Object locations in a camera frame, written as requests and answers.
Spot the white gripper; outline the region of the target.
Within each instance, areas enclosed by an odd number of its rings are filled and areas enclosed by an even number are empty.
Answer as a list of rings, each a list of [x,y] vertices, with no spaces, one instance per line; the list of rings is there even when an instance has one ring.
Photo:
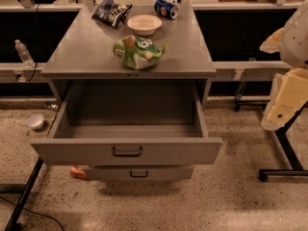
[[[272,81],[270,101],[263,112],[261,126],[276,131],[286,125],[308,101],[308,70],[292,68],[286,74],[277,73]]]

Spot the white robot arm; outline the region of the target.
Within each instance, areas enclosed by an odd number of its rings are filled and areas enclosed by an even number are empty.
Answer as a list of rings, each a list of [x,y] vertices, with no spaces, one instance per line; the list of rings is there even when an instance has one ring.
[[[261,125],[276,131],[286,125],[308,101],[308,0],[260,46],[266,53],[278,52],[280,60],[291,69],[276,74],[272,81],[270,102],[263,112]]]

